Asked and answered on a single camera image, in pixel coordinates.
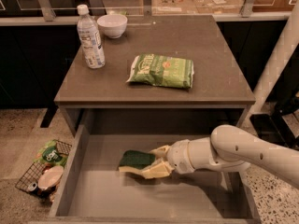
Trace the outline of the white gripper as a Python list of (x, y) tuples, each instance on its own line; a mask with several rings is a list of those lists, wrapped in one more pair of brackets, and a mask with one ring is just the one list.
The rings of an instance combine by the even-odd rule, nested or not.
[(190, 161), (188, 139), (177, 141), (173, 145), (165, 145), (151, 150), (157, 161), (146, 167), (137, 168), (139, 175), (146, 179), (163, 178), (170, 176), (173, 170), (178, 174), (184, 175), (194, 172), (194, 168)]

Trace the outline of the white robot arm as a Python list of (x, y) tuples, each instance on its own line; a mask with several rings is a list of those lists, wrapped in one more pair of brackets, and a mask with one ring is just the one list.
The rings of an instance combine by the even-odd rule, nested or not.
[(208, 169), (239, 172), (255, 164), (299, 187), (299, 154), (266, 142), (235, 126), (221, 125), (208, 138), (181, 140), (150, 152), (155, 160), (137, 173), (147, 179), (177, 172), (181, 175)]

